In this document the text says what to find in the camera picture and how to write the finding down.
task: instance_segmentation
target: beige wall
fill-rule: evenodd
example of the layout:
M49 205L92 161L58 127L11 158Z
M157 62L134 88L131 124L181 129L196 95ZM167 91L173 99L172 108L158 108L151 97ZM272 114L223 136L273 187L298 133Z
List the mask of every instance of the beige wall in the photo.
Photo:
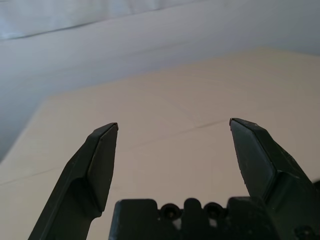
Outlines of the beige wall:
M49 95L272 46L320 54L318 0L209 0L0 42L0 158Z

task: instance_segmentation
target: black plastic part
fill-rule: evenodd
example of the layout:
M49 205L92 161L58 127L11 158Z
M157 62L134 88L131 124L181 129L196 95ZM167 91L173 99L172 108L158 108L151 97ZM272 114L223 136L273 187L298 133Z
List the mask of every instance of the black plastic part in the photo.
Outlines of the black plastic part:
M105 210L118 125L96 129L63 169L29 240L85 240Z
M318 233L320 197L294 158L256 123L232 118L230 127L247 190L263 199L281 239L295 239L300 226Z
M212 220L208 217L207 208L202 209L198 200L190 198L185 201L180 218L167 219L159 216L154 200L121 200L115 205L109 239L279 239L262 200L255 197L233 197L229 199L224 211L228 214Z

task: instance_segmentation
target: screw hole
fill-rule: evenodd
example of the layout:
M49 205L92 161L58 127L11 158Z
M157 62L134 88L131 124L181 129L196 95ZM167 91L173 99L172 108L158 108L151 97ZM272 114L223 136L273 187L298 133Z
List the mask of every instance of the screw hole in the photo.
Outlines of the screw hole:
M176 205L169 203L161 208L160 216L164 219L173 221L180 218L181 211Z
M210 202L204 207L204 211L211 219L224 217L224 208L215 202Z

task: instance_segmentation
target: white fabric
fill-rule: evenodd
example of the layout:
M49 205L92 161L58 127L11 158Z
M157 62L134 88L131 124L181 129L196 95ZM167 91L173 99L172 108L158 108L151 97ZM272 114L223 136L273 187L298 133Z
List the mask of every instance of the white fabric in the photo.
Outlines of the white fabric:
M0 0L0 39L20 38L201 0Z

